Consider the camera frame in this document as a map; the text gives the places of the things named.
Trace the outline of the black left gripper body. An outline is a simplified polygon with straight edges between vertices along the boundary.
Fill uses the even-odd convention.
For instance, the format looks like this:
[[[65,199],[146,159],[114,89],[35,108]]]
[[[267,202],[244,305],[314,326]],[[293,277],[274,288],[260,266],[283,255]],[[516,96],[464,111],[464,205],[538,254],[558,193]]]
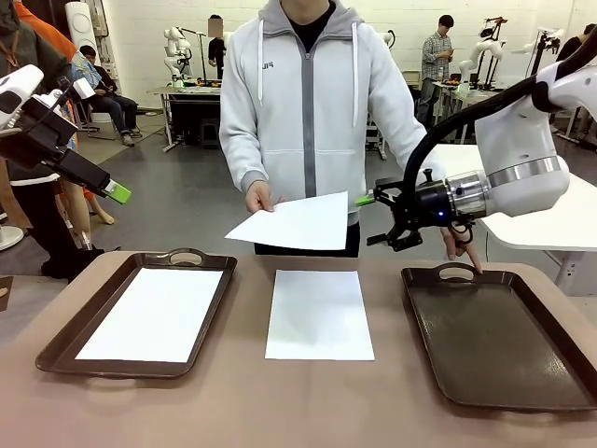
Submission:
[[[76,126],[38,98],[27,100],[1,138],[1,156],[31,170],[45,165],[66,180],[100,196],[111,194],[110,174],[67,147]]]

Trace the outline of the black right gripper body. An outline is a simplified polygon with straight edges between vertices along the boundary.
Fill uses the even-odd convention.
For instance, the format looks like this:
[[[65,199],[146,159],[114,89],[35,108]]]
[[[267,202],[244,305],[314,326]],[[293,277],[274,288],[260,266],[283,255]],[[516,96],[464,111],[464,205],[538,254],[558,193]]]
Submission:
[[[450,225],[451,200],[443,179],[425,181],[418,186],[404,180],[403,194],[406,196],[407,229],[447,228]]]

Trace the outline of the person's left hand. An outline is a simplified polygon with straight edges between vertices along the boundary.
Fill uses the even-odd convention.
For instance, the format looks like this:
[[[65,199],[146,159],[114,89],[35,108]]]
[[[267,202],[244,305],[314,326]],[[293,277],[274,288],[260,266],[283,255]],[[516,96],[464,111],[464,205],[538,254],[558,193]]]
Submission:
[[[456,261],[457,258],[467,255],[476,272],[482,273],[479,256],[472,244],[472,230],[459,224],[452,224],[439,230],[448,260]]]

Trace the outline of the person's right hand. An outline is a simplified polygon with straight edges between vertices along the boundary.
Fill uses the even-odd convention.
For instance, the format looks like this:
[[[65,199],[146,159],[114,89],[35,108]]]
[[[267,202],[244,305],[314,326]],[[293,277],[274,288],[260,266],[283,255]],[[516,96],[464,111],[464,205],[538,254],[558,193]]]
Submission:
[[[284,196],[277,200],[271,198],[271,189],[266,181],[258,180],[253,182],[245,194],[245,205],[250,214],[258,211],[273,212],[274,206],[285,201]]]

